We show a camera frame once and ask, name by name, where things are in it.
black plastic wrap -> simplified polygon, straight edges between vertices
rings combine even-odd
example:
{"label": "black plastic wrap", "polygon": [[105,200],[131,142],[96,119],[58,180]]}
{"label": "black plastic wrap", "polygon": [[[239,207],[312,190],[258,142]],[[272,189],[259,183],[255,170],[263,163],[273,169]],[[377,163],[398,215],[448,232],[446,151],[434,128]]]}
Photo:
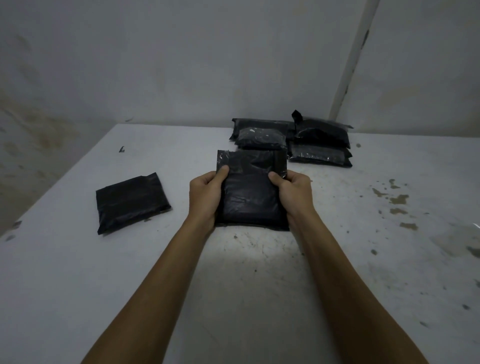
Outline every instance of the black plastic wrap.
{"label": "black plastic wrap", "polygon": [[240,130],[235,144],[241,149],[287,150],[287,126],[284,130],[244,128]]}
{"label": "black plastic wrap", "polygon": [[100,220],[99,235],[171,209],[156,173],[98,190],[96,204]]}
{"label": "black plastic wrap", "polygon": [[303,142],[350,148],[348,126],[335,121],[317,118],[304,118],[298,111],[292,113],[296,125],[295,139]]}
{"label": "black plastic wrap", "polygon": [[352,157],[346,148],[318,146],[303,143],[290,143],[289,161],[313,164],[330,164],[350,168],[349,158]]}
{"label": "black plastic wrap", "polygon": [[274,171],[287,176],[287,153],[276,150],[219,150],[217,170],[229,166],[215,224],[254,225],[288,231],[287,213],[280,203],[278,187],[268,179]]}
{"label": "black plastic wrap", "polygon": [[282,125],[287,126],[286,138],[292,140],[295,137],[295,123],[286,120],[262,120],[262,119],[232,119],[234,122],[233,133],[230,140],[236,140],[240,134],[240,130],[245,128],[263,128],[263,129],[277,129],[284,131]]}

right hand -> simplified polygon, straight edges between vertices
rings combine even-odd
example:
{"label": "right hand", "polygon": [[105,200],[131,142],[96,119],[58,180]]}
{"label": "right hand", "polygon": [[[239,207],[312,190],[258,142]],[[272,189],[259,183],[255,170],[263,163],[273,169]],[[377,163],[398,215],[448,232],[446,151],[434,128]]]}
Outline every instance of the right hand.
{"label": "right hand", "polygon": [[287,170],[285,180],[275,172],[270,172],[268,178],[280,191],[280,202],[287,211],[291,227],[296,228],[299,219],[305,215],[316,215],[309,176]]}

left hand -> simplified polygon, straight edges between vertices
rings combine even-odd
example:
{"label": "left hand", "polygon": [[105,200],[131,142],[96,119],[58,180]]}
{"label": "left hand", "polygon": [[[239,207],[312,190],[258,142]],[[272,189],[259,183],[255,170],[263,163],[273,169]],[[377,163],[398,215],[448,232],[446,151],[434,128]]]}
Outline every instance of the left hand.
{"label": "left hand", "polygon": [[190,181],[190,208],[188,218],[206,224],[211,230],[215,223],[215,212],[221,197],[221,186],[228,176],[228,166],[208,172]]}

plastic wrap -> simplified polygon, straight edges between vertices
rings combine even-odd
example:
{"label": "plastic wrap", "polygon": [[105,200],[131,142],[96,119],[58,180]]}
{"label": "plastic wrap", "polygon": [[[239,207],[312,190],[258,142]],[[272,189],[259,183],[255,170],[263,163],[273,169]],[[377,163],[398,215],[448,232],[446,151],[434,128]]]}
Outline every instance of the plastic wrap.
{"label": "plastic wrap", "polygon": [[278,187],[268,179],[270,171],[282,178],[287,176],[286,151],[219,150],[217,170],[223,165],[228,165],[230,170],[222,183],[215,224],[288,231],[287,213],[280,203]]}
{"label": "plastic wrap", "polygon": [[245,128],[263,128],[276,129],[283,132],[282,125],[287,126],[285,132],[287,140],[292,140],[295,137],[295,123],[285,120],[262,120],[262,119],[232,119],[234,122],[233,133],[230,140],[236,140],[240,134],[240,130]]}
{"label": "plastic wrap", "polygon": [[100,220],[99,235],[171,209],[156,173],[98,190],[96,204]]}
{"label": "plastic wrap", "polygon": [[235,144],[241,149],[287,150],[287,126],[283,129],[244,128]]}
{"label": "plastic wrap", "polygon": [[352,154],[346,148],[290,143],[289,155],[291,162],[331,164],[347,168],[352,166],[349,160]]}
{"label": "plastic wrap", "polygon": [[304,118],[298,111],[292,113],[296,125],[295,139],[324,146],[350,148],[348,126],[335,121]]}

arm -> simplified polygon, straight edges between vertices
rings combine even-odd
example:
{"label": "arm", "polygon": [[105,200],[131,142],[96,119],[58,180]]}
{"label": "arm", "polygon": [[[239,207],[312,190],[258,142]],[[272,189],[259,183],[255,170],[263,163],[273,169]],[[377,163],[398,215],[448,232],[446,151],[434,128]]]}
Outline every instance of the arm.
{"label": "arm", "polygon": [[190,182],[190,209],[142,284],[82,361],[161,363],[205,241],[228,167]]}
{"label": "arm", "polygon": [[377,301],[313,207],[310,178],[271,172],[288,222],[300,240],[344,363],[427,363]]}

